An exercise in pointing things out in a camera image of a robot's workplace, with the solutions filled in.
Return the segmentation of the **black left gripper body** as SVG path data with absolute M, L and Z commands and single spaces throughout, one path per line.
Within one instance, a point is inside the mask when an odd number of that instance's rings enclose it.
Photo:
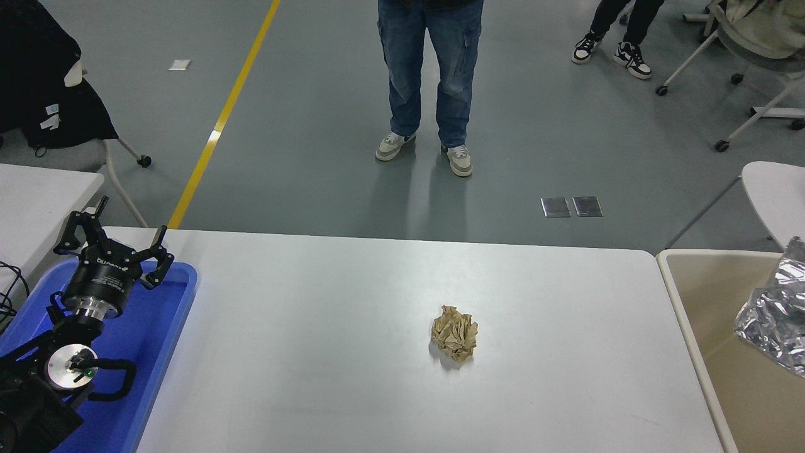
M 117 251 L 108 254 L 100 247 L 86 247 L 80 253 L 77 269 L 63 290 L 64 307 L 75 309 L 80 301 L 89 298 L 115 309 L 126 307 L 138 279 L 138 264 Z

